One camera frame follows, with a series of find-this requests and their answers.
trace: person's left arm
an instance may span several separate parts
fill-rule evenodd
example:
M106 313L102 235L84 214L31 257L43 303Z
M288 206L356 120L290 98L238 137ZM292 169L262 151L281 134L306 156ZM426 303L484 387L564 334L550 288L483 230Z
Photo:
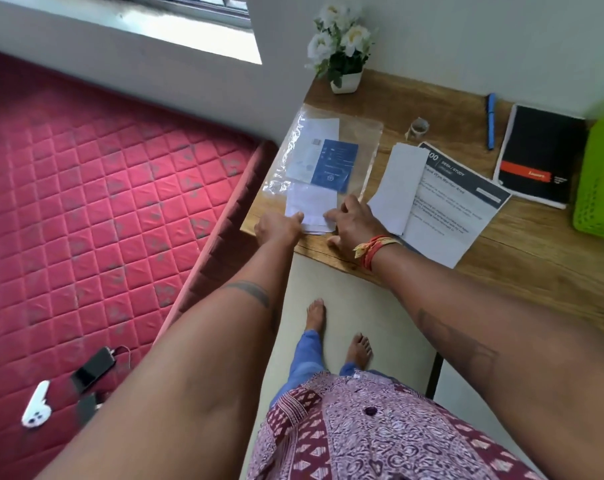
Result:
M171 326L39 479L236 479L302 218L263 216L251 260Z

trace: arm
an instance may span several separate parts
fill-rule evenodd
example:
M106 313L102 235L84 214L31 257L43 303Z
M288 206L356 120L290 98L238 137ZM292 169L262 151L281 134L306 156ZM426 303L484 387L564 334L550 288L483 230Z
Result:
M237 478L302 218L262 217L251 260L169 329L40 478Z
M330 242L350 256L388 234L352 196L327 217L339 230ZM604 479L603 334L398 244L379 250L372 270L546 475Z

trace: blue passport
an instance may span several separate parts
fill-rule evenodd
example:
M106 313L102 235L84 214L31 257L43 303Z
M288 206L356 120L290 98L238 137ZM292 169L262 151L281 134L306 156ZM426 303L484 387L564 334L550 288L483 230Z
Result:
M319 187L346 193L350 173L357 157L358 145L325 139L311 183Z

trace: person's left hand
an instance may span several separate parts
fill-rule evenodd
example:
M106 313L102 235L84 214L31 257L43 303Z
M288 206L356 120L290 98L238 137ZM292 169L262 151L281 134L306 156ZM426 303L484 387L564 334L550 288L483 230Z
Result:
M304 214L298 212L292 217L285 217L277 212L267 212L255 225L255 237L258 244L263 246L267 242L278 241L294 247L302 236L302 221Z

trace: cable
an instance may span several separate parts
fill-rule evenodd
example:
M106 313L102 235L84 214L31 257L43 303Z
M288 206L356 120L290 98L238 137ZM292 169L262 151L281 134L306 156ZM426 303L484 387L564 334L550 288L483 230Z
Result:
M131 370L131 349L130 349L130 348L128 348L128 347L127 347L127 346L125 346L125 345L118 345L117 347L115 347L115 348L114 348L114 349L111 351L111 355L113 355L113 358L115 358L115 352L116 352L118 349L120 349L120 348L122 348L122 349L126 349L126 350L127 350L127 352L129 352L129 370Z

